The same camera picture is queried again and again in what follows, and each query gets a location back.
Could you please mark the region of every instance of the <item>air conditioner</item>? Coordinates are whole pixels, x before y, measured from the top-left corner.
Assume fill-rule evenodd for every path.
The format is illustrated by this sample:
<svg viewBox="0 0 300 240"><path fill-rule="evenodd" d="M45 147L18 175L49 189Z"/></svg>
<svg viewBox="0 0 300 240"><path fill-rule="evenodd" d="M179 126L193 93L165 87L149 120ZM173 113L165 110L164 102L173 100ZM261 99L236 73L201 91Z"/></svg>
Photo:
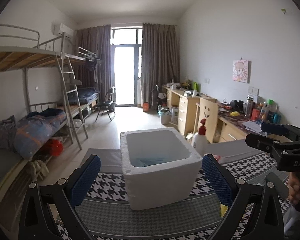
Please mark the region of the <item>air conditioner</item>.
<svg viewBox="0 0 300 240"><path fill-rule="evenodd" d="M67 37L72 38L74 31L70 29L68 26L65 26L63 23L56 24L54 26L53 34L58 36L58 35L62 35L63 33L65 33Z"/></svg>

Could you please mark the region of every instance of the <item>brown curtain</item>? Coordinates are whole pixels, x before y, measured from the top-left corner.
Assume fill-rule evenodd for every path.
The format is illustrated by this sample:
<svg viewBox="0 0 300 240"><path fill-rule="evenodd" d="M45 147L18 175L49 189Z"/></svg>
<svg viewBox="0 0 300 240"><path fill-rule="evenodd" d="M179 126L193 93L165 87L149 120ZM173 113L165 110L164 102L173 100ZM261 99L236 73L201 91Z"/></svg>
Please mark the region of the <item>brown curtain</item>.
<svg viewBox="0 0 300 240"><path fill-rule="evenodd" d="M110 37L111 25L105 25L78 30L75 39L76 49L82 47L93 53L98 52L102 60L96 71L90 71L84 65L74 68L76 79L82 81L82 87L98 87L101 100L112 85Z"/></svg>
<svg viewBox="0 0 300 240"><path fill-rule="evenodd" d="M179 82L179 51L173 25L144 24L142 30L141 93L151 103L155 85Z"/></svg>

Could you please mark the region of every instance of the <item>tiled floor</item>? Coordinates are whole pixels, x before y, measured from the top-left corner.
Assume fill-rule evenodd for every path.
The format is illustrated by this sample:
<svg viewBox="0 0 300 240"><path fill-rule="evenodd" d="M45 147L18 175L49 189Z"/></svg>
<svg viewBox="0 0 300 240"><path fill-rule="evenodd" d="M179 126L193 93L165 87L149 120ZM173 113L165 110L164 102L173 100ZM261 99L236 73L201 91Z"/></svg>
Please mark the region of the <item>tiled floor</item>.
<svg viewBox="0 0 300 240"><path fill-rule="evenodd" d="M79 167L89 148L120 149L121 132L165 127L155 112L144 113L142 108L116 107L115 112L116 116L112 121L106 112L103 116L100 114L96 122L97 113L91 114L86 119L89 139L86 139L83 129L78 134L82 150L80 151L77 142L72 145L66 144L63 153L47 164L50 173L39 184L54 184L60 178L68 178L73 170Z"/></svg>

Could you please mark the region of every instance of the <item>poster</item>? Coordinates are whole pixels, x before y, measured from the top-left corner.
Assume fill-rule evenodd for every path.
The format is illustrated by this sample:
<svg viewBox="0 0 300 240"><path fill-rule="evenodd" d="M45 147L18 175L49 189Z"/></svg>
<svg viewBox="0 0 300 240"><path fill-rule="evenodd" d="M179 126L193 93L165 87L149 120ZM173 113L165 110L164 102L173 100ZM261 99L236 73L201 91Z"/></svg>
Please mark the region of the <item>poster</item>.
<svg viewBox="0 0 300 240"><path fill-rule="evenodd" d="M248 76L248 60L234 60L232 79L234 81L248 83Z"/></svg>

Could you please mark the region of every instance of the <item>drawer handle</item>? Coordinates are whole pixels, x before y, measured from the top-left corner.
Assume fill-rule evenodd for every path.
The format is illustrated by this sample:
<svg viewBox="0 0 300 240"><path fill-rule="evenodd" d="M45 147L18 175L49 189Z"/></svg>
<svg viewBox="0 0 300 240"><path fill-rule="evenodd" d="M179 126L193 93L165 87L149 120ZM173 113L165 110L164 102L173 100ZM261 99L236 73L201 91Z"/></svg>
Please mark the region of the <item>drawer handle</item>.
<svg viewBox="0 0 300 240"><path fill-rule="evenodd" d="M228 133L228 135L229 135L233 140L236 140L236 138L234 138L230 133Z"/></svg>

